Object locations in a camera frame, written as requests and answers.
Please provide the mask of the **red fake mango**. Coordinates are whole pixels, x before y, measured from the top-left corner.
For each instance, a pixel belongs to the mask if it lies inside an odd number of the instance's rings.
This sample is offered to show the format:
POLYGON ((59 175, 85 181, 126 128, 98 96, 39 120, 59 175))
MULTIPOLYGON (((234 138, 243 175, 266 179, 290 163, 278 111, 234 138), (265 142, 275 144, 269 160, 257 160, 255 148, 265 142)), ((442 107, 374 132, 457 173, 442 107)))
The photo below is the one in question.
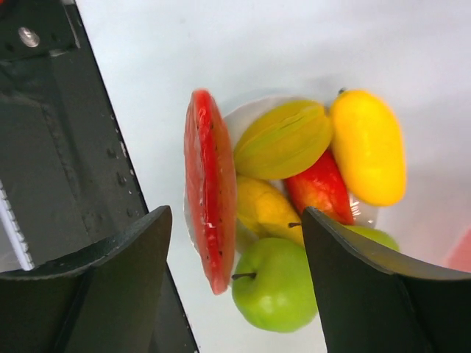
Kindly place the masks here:
POLYGON ((355 223, 347 187, 330 150, 310 168, 283 182, 299 214, 306 207, 315 207, 341 224, 355 223))

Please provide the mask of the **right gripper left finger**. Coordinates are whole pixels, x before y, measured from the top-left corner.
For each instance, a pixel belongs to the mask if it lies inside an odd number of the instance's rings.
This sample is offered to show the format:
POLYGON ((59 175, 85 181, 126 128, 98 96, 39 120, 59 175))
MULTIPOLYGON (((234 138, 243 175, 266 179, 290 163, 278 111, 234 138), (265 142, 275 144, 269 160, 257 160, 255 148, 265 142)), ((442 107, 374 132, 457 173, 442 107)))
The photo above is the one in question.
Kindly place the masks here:
POLYGON ((171 226, 161 206, 78 252, 3 273, 1 350, 147 352, 171 226))

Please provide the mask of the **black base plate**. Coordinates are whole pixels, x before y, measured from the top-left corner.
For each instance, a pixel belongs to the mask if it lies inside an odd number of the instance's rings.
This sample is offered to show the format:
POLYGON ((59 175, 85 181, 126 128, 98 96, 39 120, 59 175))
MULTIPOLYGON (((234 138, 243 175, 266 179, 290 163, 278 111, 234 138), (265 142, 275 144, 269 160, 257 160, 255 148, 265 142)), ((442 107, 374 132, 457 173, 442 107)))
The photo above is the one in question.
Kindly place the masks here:
MULTIPOLYGON (((37 267, 150 210, 74 1, 1 3, 1 183, 37 267)), ((196 352, 166 262, 147 352, 196 352)))

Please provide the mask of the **red watermelon slice toy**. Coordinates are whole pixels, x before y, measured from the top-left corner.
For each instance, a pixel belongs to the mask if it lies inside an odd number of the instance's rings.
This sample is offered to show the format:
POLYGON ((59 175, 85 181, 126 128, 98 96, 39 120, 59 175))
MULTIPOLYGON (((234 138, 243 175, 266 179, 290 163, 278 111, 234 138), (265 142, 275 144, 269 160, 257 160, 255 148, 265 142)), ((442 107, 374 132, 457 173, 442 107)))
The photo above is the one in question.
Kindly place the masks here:
POLYGON ((210 288, 224 293, 236 247, 236 170, 230 134, 215 99, 195 90, 184 131, 185 195, 196 248, 210 288))

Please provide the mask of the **white paper plate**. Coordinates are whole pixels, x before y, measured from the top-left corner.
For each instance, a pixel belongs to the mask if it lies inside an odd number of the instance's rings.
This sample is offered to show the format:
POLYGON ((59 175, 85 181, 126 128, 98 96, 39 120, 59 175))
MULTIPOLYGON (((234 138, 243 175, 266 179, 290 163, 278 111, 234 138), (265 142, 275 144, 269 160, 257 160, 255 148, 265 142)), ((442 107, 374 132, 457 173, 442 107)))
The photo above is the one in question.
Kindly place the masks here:
MULTIPOLYGON (((235 108, 228 114, 226 114, 223 119, 226 121, 227 129, 230 134, 230 139, 232 147, 235 147, 237 142, 240 140, 244 131, 258 119, 260 115, 268 112, 271 109, 276 108, 279 105, 282 105, 288 101, 296 100, 309 100, 305 96, 296 96, 296 95, 271 95, 264 96, 263 98, 249 101, 242 104, 241 106, 235 108)), ((379 209, 373 207, 369 204, 361 202, 354 195, 349 193, 350 196, 350 206, 353 212, 353 218, 355 219, 355 225, 375 228, 379 209)), ((193 247, 197 254, 199 254, 199 249, 196 244, 196 231, 194 230, 191 211, 187 195, 187 187, 184 186, 183 191, 183 214, 185 216, 186 227, 188 230, 188 236, 191 239, 193 247)))

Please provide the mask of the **yellow fake mango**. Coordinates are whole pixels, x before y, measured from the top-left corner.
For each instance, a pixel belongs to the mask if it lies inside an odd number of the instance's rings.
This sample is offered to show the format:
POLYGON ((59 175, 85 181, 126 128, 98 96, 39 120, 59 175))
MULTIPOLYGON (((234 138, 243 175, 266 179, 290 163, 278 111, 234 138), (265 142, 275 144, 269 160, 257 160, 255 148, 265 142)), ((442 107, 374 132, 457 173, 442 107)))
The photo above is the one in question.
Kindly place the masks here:
POLYGON ((284 238, 304 246, 301 222, 288 199, 265 180, 238 175, 237 216, 259 238, 284 238))
POLYGON ((350 192, 367 204, 388 207, 406 194, 406 150, 400 123, 378 96, 341 92, 329 109, 334 157, 350 192))

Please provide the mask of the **pink plastic bag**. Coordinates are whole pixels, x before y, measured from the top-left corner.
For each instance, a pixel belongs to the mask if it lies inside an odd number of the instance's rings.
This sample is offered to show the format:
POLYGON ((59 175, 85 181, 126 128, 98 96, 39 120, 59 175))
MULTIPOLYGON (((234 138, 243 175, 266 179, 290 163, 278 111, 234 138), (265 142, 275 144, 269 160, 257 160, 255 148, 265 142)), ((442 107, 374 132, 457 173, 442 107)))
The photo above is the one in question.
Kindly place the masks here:
POLYGON ((458 240, 445 259, 445 266, 457 271, 471 270, 471 233, 468 229, 458 240))

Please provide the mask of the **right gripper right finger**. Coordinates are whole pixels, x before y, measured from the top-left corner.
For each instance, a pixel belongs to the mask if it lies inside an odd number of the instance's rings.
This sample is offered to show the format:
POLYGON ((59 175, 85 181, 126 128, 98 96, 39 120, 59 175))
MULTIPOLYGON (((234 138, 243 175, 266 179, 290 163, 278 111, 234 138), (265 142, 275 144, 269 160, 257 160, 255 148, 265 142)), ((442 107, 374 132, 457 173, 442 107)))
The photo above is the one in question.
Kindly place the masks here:
POLYGON ((329 352, 468 352, 470 275, 369 240, 312 207, 305 250, 329 352))

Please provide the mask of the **green fake fruit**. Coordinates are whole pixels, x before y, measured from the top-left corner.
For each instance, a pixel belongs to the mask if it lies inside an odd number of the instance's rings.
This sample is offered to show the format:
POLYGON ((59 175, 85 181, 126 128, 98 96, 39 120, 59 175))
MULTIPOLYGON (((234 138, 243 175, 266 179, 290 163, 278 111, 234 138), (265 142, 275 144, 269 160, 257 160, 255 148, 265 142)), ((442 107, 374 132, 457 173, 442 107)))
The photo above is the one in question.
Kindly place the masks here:
POLYGON ((296 332, 318 313, 305 249, 292 241, 256 241, 241 255, 232 280, 237 309, 258 329, 296 332))
POLYGON ((344 227, 359 235, 364 236, 365 238, 373 240, 374 242, 379 243, 380 245, 390 248, 396 252, 400 251, 400 247, 398 243, 396 242, 396 240, 390 235, 388 235, 387 233, 379 229, 363 227, 363 226, 358 226, 358 225, 345 225, 344 227))

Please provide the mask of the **yellow green starfruit toy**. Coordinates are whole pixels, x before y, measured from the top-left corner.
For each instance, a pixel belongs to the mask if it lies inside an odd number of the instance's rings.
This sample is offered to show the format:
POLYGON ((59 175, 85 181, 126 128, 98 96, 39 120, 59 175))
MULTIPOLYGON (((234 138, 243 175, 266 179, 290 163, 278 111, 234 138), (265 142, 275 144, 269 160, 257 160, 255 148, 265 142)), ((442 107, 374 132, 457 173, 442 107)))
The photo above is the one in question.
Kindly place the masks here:
POLYGON ((256 179, 287 179, 311 167, 332 137, 333 125, 323 104, 287 101, 244 131, 233 152, 236 172, 256 179))

